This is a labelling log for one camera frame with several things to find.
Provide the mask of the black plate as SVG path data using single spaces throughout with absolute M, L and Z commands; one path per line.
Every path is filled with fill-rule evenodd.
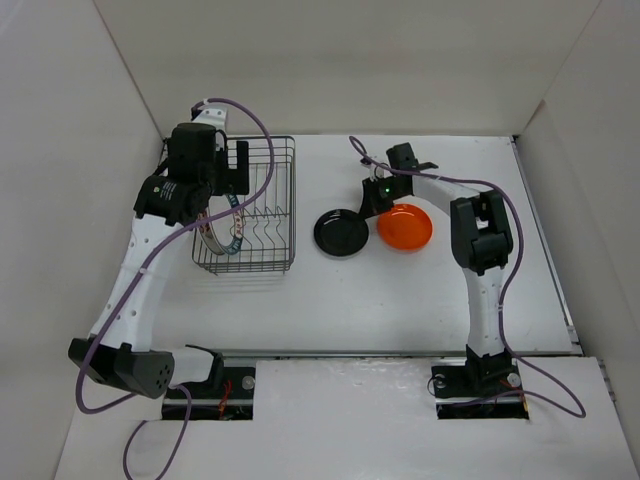
M 358 254 L 368 243 L 369 235 L 366 221 L 348 209 L 325 212 L 313 227 L 315 245 L 322 253 L 333 258 Z

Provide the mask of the white plate dark rim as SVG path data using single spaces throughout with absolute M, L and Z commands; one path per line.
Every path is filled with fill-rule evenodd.
M 244 241 L 244 209 L 240 208 L 222 218 L 227 228 L 228 239 L 221 244 L 221 250 L 226 255 L 236 255 L 240 252 Z

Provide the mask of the white plate red characters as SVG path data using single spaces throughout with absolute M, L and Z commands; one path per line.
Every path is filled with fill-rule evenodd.
M 218 240 L 210 222 L 198 227 L 200 238 L 205 246 L 215 255 L 221 256 L 226 253 L 223 245 Z

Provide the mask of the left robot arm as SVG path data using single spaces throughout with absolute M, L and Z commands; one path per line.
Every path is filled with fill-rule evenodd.
M 86 378 L 150 399 L 186 382 L 204 397 L 223 387 L 216 352 L 156 350 L 152 333 L 176 253 L 187 233 L 202 225 L 210 199 L 225 197 L 228 214 L 240 213 L 239 198 L 250 191 L 249 144 L 196 121 L 173 129 L 165 153 L 137 195 L 127 251 L 104 310 L 87 337 L 70 343 L 68 357 L 80 370 L 78 393 Z

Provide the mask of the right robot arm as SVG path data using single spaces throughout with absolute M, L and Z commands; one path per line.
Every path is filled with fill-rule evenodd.
M 505 268 L 511 254 L 522 254 L 524 244 L 511 200 L 486 181 L 432 174 L 434 164 L 419 163 L 408 143 L 388 149 L 386 163 L 379 163 L 358 139 L 350 141 L 371 170 L 362 182 L 358 223 L 382 217 L 395 200 L 407 196 L 423 199 L 449 217 L 451 251 L 466 281 L 470 331 L 464 364 L 433 368 L 437 397 L 503 393 L 503 381 L 516 371 L 504 334 L 504 297 L 513 279 Z

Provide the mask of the orange plate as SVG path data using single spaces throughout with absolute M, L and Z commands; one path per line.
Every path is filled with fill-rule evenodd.
M 377 232 L 382 241 L 394 250 L 409 253 L 424 248 L 432 239 L 431 217 L 412 204 L 397 204 L 378 217 Z

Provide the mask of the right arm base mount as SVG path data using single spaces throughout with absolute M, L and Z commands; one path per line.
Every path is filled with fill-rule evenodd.
M 476 382 L 465 365 L 440 363 L 431 367 L 428 389 L 436 399 L 439 420 L 528 420 L 529 412 L 520 393 L 519 369 Z

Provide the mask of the aluminium rail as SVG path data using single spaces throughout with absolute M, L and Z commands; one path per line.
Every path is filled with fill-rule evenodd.
M 265 349 L 223 349 L 216 348 L 226 357 L 234 358 L 465 358 L 466 352 L 460 351 L 366 351 L 366 350 L 265 350 Z

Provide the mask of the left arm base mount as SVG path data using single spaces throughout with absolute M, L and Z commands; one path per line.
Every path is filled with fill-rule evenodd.
M 192 406 L 190 421 L 250 421 L 253 419 L 256 368 L 226 366 L 213 385 L 189 382 Z

